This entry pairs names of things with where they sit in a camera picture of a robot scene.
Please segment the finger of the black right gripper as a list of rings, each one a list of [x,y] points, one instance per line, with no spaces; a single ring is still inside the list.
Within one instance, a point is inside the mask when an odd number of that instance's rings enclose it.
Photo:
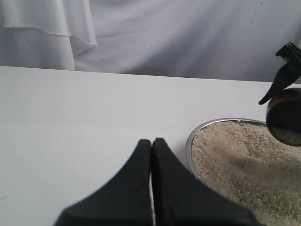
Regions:
[[[301,50],[292,42],[285,44],[277,53],[286,61],[273,80],[273,83],[266,95],[259,101],[263,105],[272,99],[275,95],[295,83],[301,76]]]

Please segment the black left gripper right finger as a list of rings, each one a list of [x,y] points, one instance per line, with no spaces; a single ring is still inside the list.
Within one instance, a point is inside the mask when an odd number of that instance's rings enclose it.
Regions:
[[[245,207],[224,198],[196,179],[163,138],[151,151],[151,183],[158,226],[258,226]]]

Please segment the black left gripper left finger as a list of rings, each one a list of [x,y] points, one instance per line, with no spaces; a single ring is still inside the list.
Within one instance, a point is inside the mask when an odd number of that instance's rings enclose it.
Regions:
[[[151,226],[151,142],[138,141],[119,172],[99,190],[64,209],[56,226]]]

